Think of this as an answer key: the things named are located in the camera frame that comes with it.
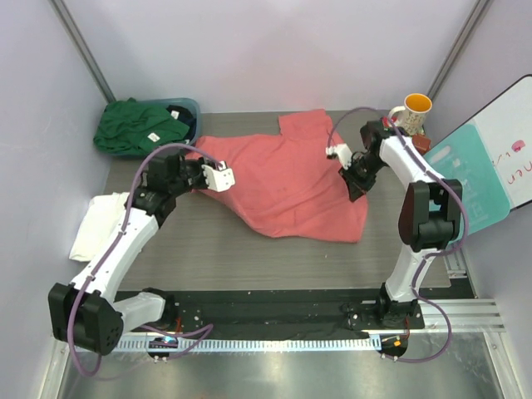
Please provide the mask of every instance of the white label on green cloth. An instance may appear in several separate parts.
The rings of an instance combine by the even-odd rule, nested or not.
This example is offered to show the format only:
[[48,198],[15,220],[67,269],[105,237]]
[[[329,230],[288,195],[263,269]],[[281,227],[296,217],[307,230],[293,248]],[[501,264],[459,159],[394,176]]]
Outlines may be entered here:
[[154,143],[160,140],[160,137],[156,135],[153,131],[148,135],[148,138],[152,140]]

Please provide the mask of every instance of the yellow mug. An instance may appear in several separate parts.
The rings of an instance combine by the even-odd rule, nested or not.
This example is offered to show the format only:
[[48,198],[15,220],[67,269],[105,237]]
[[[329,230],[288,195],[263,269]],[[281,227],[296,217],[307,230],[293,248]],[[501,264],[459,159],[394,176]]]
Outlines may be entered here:
[[402,127],[408,135],[422,135],[423,123],[432,109],[432,101],[429,97],[420,93],[412,93],[406,96],[404,106],[392,108],[388,119],[396,117],[396,126]]

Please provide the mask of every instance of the folded white towel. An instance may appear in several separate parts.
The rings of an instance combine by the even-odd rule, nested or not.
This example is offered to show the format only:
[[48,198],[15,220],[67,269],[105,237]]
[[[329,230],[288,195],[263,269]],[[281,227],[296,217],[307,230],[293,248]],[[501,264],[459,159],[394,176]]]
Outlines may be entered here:
[[124,213],[129,193],[98,195],[91,199],[89,210],[77,230],[69,258],[90,262],[109,239]]

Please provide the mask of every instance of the wall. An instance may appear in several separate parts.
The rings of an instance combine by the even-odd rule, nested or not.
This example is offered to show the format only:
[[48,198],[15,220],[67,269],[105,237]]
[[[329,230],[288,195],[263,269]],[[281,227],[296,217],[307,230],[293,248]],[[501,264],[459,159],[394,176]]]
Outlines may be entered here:
[[474,0],[66,0],[117,98],[389,109],[427,91]]
[[105,106],[44,0],[0,5],[0,397],[37,397],[51,326],[47,294],[109,163],[91,138]]
[[[530,21],[530,0],[493,2],[434,102],[426,124],[433,138],[443,138],[532,72]],[[518,366],[528,381],[532,381],[531,233],[532,205],[526,205],[470,236],[465,246],[475,288],[480,296],[496,299],[512,343],[519,349]]]

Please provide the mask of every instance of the red fabric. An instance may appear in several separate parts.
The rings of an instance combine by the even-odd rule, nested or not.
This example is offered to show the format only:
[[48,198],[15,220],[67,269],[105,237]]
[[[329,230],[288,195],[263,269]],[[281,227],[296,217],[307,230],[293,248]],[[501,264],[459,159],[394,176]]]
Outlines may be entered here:
[[[340,164],[325,156],[331,118],[324,110],[300,112],[280,116],[279,126],[280,135],[201,137],[196,146],[225,160],[236,180],[223,193],[204,193],[269,237],[360,240],[367,198],[350,202]],[[333,139],[343,143],[337,133]]]

